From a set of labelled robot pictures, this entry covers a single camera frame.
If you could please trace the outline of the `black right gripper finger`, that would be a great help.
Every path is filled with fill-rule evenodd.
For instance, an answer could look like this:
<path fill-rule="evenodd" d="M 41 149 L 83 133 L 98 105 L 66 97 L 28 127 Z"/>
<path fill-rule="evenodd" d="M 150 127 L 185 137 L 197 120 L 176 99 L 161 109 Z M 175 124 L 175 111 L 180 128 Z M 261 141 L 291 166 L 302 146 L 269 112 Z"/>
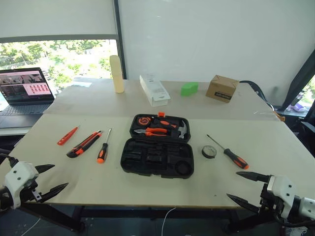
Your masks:
<path fill-rule="evenodd" d="M 263 175 L 256 172 L 240 171 L 236 174 L 252 181 L 269 182 L 270 179 L 270 175 Z"/>
<path fill-rule="evenodd" d="M 257 206 L 254 206 L 252 204 L 250 204 L 247 200 L 242 199 L 240 197 L 231 195 L 231 194 L 226 194 L 231 200 L 233 200 L 236 204 L 238 204 L 239 206 L 253 212 L 253 213 L 259 213 L 260 208 Z"/>

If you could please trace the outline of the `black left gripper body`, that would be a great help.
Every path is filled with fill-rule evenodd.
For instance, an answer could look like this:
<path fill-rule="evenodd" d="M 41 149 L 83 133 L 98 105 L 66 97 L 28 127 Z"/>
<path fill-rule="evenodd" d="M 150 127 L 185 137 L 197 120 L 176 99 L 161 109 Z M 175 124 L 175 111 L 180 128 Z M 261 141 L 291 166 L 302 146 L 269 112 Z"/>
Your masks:
<path fill-rule="evenodd" d="M 21 190 L 21 203 L 35 200 L 36 202 L 42 202 L 41 193 L 38 193 L 36 188 L 37 182 L 34 179 L 28 180 Z"/>

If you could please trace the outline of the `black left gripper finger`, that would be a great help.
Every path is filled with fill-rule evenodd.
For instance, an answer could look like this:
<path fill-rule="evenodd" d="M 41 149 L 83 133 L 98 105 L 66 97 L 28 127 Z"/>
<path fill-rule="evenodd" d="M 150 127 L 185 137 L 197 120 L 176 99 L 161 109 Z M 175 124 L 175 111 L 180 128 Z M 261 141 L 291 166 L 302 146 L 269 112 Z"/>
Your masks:
<path fill-rule="evenodd" d="M 46 164 L 46 165 L 38 165 L 38 166 L 35 166 L 35 169 L 38 171 L 38 172 L 45 172 L 51 168 L 53 168 L 55 165 L 53 164 Z"/>
<path fill-rule="evenodd" d="M 39 200 L 40 203 L 43 203 L 54 196 L 58 195 L 62 190 L 64 190 L 68 186 L 68 183 L 60 184 L 52 189 L 46 194 L 41 195 L 41 199 Z"/>

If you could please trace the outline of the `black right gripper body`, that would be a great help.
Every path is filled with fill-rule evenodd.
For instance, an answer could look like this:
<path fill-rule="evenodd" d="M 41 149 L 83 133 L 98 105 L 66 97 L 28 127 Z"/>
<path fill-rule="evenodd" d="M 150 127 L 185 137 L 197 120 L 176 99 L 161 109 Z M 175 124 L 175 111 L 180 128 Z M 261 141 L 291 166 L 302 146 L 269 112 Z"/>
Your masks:
<path fill-rule="evenodd" d="M 260 216 L 268 216 L 268 217 L 281 217 L 281 213 L 284 209 L 284 201 L 281 198 L 281 193 L 283 191 L 283 187 L 279 185 L 269 186 L 269 184 L 265 183 L 263 185 L 261 194 L 260 194 Z"/>

